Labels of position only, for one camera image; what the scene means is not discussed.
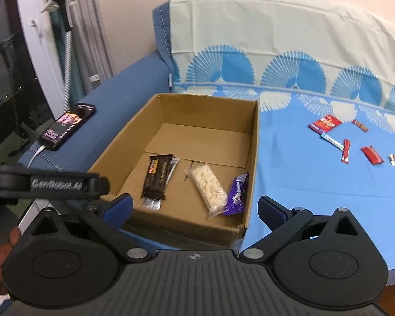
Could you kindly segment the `thin red candy stick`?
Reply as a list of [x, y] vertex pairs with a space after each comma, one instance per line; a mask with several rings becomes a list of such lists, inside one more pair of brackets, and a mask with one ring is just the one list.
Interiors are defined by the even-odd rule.
[[349, 163], [349, 151], [350, 151], [350, 141], [345, 139], [343, 141], [343, 155], [341, 161], [343, 163]]

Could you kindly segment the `silver snack sachet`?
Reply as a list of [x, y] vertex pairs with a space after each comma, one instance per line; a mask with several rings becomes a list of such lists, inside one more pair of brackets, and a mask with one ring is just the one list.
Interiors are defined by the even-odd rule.
[[142, 187], [142, 205], [159, 211], [165, 200], [168, 183], [180, 162], [173, 154], [150, 156], [145, 182]]

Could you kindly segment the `purple chocolate bar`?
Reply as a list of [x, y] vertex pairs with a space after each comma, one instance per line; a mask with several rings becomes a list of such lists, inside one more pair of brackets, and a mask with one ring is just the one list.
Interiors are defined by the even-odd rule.
[[245, 199], [248, 189], [249, 173], [234, 178], [228, 193], [228, 201], [223, 215], [237, 215], [245, 211]]

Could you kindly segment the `red wafer bar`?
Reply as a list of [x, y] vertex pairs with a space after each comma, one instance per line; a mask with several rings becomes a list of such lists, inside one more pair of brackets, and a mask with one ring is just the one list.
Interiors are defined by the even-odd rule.
[[361, 148], [361, 151], [372, 165], [379, 165], [384, 162], [382, 157], [372, 146], [365, 146]]

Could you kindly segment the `white blue candy stick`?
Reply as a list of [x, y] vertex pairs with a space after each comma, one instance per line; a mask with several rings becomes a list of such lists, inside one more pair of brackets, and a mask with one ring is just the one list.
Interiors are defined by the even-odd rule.
[[328, 143], [332, 144], [333, 146], [338, 148], [340, 151], [344, 151], [343, 144], [341, 144], [339, 141], [336, 141], [335, 139], [333, 139], [328, 134], [322, 133], [320, 136], [321, 136], [322, 139], [324, 139], [325, 141], [328, 141]]

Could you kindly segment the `black chocolate bar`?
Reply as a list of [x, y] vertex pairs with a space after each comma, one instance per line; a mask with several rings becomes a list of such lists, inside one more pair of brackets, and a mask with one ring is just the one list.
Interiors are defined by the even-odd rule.
[[173, 154], [150, 156], [141, 197], [163, 200]]

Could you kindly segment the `puffed rice snack packet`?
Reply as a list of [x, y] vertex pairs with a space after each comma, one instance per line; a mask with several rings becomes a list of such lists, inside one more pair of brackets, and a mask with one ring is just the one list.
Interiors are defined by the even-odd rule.
[[208, 210], [209, 219], [225, 211], [228, 195], [208, 164], [190, 168], [185, 171], [185, 175], [199, 191]]

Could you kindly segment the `red chips packet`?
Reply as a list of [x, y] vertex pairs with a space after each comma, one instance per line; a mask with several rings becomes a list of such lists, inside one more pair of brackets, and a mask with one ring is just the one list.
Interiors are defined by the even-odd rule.
[[327, 133], [335, 127], [341, 125], [343, 122], [336, 117], [328, 114], [323, 116], [321, 119], [308, 125], [308, 128], [316, 132], [317, 134]]

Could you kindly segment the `black smartphone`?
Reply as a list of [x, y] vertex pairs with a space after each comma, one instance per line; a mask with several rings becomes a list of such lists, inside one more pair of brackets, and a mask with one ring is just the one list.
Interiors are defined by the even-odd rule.
[[77, 103], [68, 109], [39, 137], [38, 143], [51, 151], [57, 151], [96, 112], [94, 105]]

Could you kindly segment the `small brown red candy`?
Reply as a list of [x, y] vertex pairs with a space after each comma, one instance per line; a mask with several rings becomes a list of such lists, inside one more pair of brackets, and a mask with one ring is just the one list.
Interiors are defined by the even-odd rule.
[[369, 129], [364, 124], [362, 124], [361, 122], [359, 122], [357, 120], [353, 120], [352, 123], [365, 133], [369, 131]]

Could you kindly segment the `blue sofa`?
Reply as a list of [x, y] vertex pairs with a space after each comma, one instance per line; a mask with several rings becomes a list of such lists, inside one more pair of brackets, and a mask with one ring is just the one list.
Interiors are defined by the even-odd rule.
[[[94, 162], [97, 161], [103, 151], [112, 142], [114, 137], [117, 136], [127, 122], [129, 122], [129, 120], [132, 119], [132, 117], [134, 117], [134, 115], [137, 114], [137, 112], [139, 112], [139, 110], [144, 107], [152, 97], [165, 93], [209, 96], [202, 94], [178, 93], [174, 88], [174, 65], [169, 50], [169, 4], [170, 2], [163, 4], [154, 11], [155, 37], [157, 39], [158, 47], [157, 53], [142, 58], [91, 91], [84, 98], [84, 102], [95, 106], [95, 114], [86, 121], [86, 123], [83, 124], [57, 151], [42, 150], [39, 144], [33, 144], [31, 148], [20, 158], [22, 166], [60, 172], [91, 171], [91, 167]], [[260, 126], [259, 103], [258, 122]], [[258, 154], [255, 163], [255, 175], [249, 175], [248, 179], [247, 192], [251, 192], [253, 195], [249, 226], [241, 239], [235, 241], [233, 246], [240, 245], [242, 248], [247, 248], [269, 233], [269, 229], [264, 225], [258, 215], [258, 201], [260, 197], [264, 195], [259, 197], [255, 197], [254, 195], [257, 164]], [[294, 205], [291, 207], [285, 204], [282, 205], [287, 208], [303, 207], [301, 205]], [[328, 215], [333, 211], [326, 214], [313, 213], [316, 215]], [[389, 270], [389, 283], [395, 283], [395, 270], [391, 270], [388, 265], [387, 268]]]

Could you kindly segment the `brown cardboard box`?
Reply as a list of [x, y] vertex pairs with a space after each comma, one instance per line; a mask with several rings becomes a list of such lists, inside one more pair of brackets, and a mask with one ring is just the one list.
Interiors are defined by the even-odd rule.
[[[165, 93], [152, 97], [91, 167], [106, 177], [106, 200], [128, 193], [134, 211], [127, 222], [147, 238], [177, 248], [198, 243], [230, 248], [250, 222], [253, 195], [247, 192], [239, 215], [210, 216], [190, 169], [208, 165], [229, 189], [235, 177], [255, 175], [258, 154], [258, 103], [214, 96]], [[150, 156], [171, 154], [179, 163], [159, 210], [144, 206], [142, 187]]]

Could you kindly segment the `blue white patterned sheet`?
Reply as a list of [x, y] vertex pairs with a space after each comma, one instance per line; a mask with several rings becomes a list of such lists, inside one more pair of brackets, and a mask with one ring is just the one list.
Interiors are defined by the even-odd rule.
[[[260, 105], [255, 197], [356, 216], [395, 270], [395, 24], [328, 0], [171, 0], [178, 93]], [[332, 115], [326, 134], [308, 125]], [[369, 131], [352, 123], [357, 120]], [[372, 165], [361, 148], [383, 163]]]

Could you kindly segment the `white clip stand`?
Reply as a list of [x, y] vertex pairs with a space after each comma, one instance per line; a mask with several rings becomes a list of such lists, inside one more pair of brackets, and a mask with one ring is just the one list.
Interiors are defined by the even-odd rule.
[[47, 0], [41, 10], [44, 12], [59, 11], [65, 29], [65, 61], [64, 61], [64, 111], [70, 108], [70, 77], [72, 67], [72, 18], [70, 5], [77, 0]]

